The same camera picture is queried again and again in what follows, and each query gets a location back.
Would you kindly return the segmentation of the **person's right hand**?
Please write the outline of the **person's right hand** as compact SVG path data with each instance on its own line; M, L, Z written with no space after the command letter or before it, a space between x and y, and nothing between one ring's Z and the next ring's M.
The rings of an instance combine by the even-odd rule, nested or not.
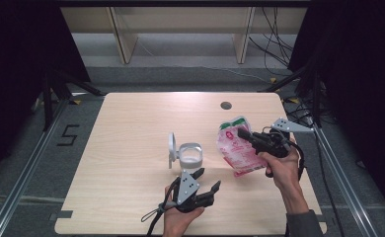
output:
M260 152L258 156L268 164L266 174L272 175L275 185L282 192L291 192L299 187L299 154L295 147L291 147L288 155L283 158L277 158L267 152Z

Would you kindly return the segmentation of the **person's left hand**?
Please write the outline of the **person's left hand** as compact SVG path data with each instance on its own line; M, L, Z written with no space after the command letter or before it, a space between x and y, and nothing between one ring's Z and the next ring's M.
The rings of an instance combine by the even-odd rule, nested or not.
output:
M199 207L191 212L179 212L175 208L171 208L164 213L164 233L185 234L188 227L194 220L199 218L205 211L204 207Z

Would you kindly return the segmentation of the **aluminium floor rail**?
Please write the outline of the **aluminium floor rail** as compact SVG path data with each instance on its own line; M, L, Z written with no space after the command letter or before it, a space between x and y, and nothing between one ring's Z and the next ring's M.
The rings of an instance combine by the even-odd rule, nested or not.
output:
M346 201L346 205L350 210L358 229L363 237L378 237L377 231L371 222L371 218L362 205L360 198L355 193L352 185L347 178L325 132L317 124L314 125L313 131L319 139L318 144L325 156L325 159L331 169L332 175Z
M57 107L53 114L53 119L50 126L41 133L38 143L33 150L29 160L23 168L18 180L16 181L13 189L6 196L3 204L0 208L0 237L2 237L6 227L8 226L10 219L12 218L20 199L27 188L38 164L43 155L49 141L54 134L57 124L66 109L68 102L61 100L58 102Z

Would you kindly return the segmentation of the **white measuring cup with handle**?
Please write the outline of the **white measuring cup with handle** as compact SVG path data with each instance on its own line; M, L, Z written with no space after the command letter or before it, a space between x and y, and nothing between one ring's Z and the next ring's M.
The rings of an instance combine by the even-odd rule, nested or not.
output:
M176 161L179 161L182 170L190 173L197 171L202 166L203 151L199 143L189 142L178 146L175 134L171 132L168 136L168 148L169 168L172 168Z

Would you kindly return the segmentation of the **light wooden shelf unit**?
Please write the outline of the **light wooden shelf unit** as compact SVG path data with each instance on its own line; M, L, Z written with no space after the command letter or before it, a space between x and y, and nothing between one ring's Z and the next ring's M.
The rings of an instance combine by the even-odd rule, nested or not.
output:
M299 33L304 8L291 7L63 7L72 33L112 34L120 61L130 62L140 34L229 34L237 62L245 62L249 36L276 28Z

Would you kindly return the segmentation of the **black metal stand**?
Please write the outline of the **black metal stand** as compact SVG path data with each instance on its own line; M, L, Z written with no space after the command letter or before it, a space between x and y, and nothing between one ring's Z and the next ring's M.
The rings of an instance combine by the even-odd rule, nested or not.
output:
M307 63L305 66L293 72L291 75L286 76L279 82L271 85L267 89L263 89L263 93L275 92L285 85L291 83L295 79L300 79L296 86L295 93L298 97L306 97L309 93L312 93L312 109L311 115L313 123L318 127L321 127L321 112L320 112L320 99L321 99L321 83L319 73L311 63Z
M42 97L44 102L44 131L47 131L53 122L51 94L54 93L60 101L69 100L71 98L71 92L67 87L68 83L76 85L95 96L105 96L104 92L88 85L86 82L78 80L69 73L61 70L48 71L44 75L42 87Z

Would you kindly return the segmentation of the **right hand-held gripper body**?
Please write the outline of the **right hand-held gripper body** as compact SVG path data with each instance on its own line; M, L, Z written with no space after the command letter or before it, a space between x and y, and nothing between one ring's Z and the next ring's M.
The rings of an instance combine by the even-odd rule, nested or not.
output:
M254 133L255 145L262 146L263 152L267 152L277 158L286 157L293 142L290 141L292 132L312 132L313 129L295 123L286 118L277 119L270 127L269 132Z

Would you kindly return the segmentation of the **red and white plastic bag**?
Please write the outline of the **red and white plastic bag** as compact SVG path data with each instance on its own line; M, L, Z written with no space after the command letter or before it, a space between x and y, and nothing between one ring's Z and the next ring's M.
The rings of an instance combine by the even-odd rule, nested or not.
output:
M252 144L238 136L242 128L250 131L251 126L244 117L236 117L219 126L217 147L223 159L234 170L234 176L240 177L256 170L265 168L268 163L256 154Z

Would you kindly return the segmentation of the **black curtain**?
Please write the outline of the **black curtain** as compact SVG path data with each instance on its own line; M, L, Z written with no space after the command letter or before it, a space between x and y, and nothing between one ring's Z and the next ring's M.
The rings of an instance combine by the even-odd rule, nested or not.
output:
M0 162L55 70L90 80L60 7L0 0Z
M329 101L385 198L385 0L309 0L289 68L316 62Z

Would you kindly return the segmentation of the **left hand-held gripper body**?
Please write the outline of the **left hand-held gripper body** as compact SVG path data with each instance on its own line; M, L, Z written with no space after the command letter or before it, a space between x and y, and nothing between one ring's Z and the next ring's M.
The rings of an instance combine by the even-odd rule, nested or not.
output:
M174 202L178 211L191 212L198 207L208 207L214 204L214 196L210 197L208 192L200 195L196 193L200 188L200 184L197 179L195 180L192 177L192 173L183 170L177 185Z

